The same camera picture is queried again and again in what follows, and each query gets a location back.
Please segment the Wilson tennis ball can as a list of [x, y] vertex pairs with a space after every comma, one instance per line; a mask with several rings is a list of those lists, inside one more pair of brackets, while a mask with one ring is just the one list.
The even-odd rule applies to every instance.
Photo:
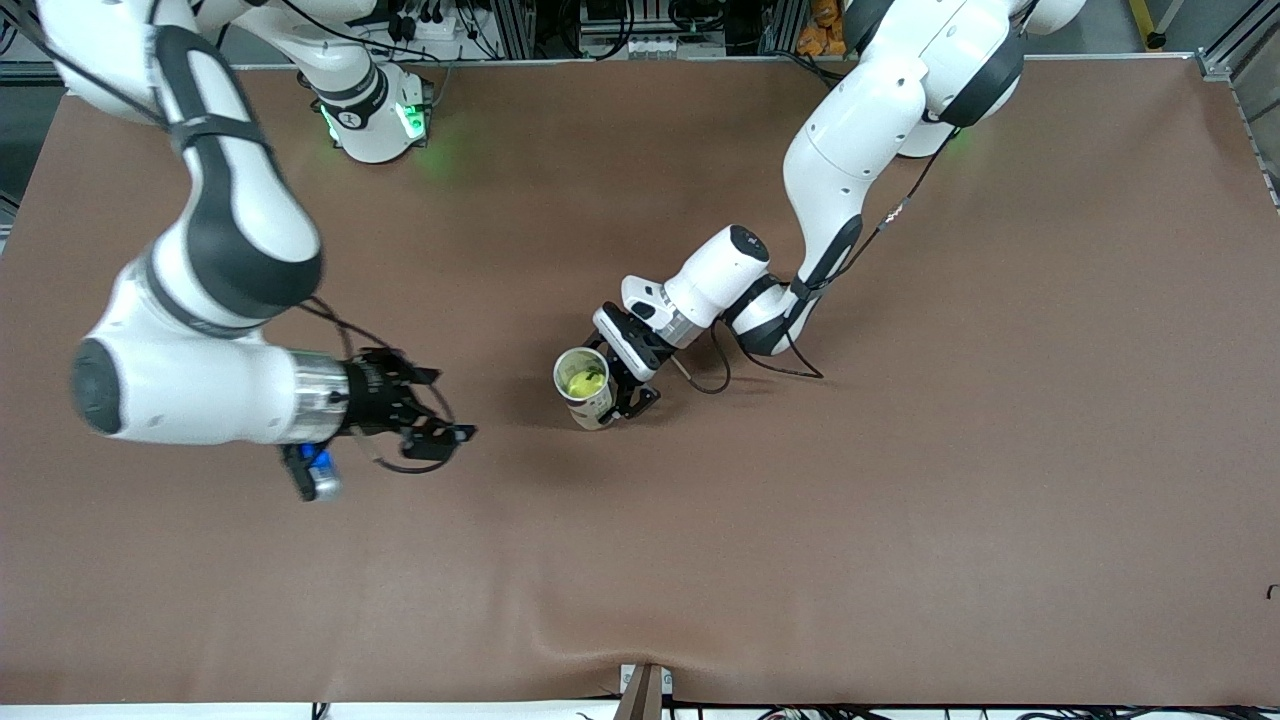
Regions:
[[[570, 398], [564, 392], [564, 382], [573, 373], [584, 369], [599, 369], [607, 372], [608, 386], [599, 395], [589, 400]], [[557, 357], [552, 370], [552, 377], [557, 392], [566, 402], [571, 416], [577, 424], [581, 425], [581, 428], [586, 430], [598, 430], [612, 423], [605, 420], [605, 413], [609, 410], [614, 396], [611, 388], [611, 369], [604, 356], [582, 346], [568, 348]]]

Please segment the brown table mat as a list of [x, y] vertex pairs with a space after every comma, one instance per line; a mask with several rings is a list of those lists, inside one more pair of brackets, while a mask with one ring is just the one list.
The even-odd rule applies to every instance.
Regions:
[[0, 256], [0, 703], [595, 696], [1280, 705], [1280, 215], [1196, 63], [1033, 60], [799, 343], [580, 430], [556, 357], [728, 223], [788, 274], [790, 61], [462, 67], [430, 145], [333, 149], [242, 78], [323, 297], [475, 439], [332, 502], [270, 448], [96, 436], [68, 374], [180, 210], [155, 129], [61, 102]]

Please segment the black electronics box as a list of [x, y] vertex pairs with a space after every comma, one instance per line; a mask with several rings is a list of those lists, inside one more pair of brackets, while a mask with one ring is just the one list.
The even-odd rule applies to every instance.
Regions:
[[631, 20], [639, 20], [646, 0], [581, 0], [579, 22], [584, 31], [604, 32], [626, 29]]

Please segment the white power strip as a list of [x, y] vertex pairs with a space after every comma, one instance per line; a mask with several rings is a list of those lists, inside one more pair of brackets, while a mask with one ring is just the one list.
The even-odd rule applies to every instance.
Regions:
[[454, 14], [422, 18], [416, 15], [393, 15], [384, 23], [393, 44], [407, 46], [412, 44], [453, 44], [465, 32]]

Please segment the orange packaged items pile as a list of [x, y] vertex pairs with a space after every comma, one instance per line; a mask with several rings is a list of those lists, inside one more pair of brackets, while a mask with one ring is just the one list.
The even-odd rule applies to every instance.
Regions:
[[846, 56], [844, 0], [808, 0], [808, 12], [794, 51], [801, 56]]

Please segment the yellow pole black base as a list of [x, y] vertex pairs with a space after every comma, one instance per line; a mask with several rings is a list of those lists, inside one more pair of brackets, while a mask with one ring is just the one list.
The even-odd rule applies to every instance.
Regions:
[[1167, 42], [1167, 36], [1160, 28], [1158, 22], [1152, 17], [1147, 0], [1126, 0], [1135, 29], [1140, 36], [1143, 47], [1148, 53], [1160, 53]]

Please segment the aluminium frame profile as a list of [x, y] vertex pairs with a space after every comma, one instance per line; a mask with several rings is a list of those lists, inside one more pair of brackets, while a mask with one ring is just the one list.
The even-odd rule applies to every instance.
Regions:
[[0, 13], [0, 88], [67, 87], [52, 60], [29, 37], [28, 28]]
[[534, 59], [536, 0], [474, 0], [492, 54], [507, 61]]
[[762, 0], [760, 54], [794, 53], [800, 33], [810, 20], [810, 0]]
[[1280, 213], [1280, 0], [1252, 0], [1197, 58], [1206, 79], [1229, 85]]

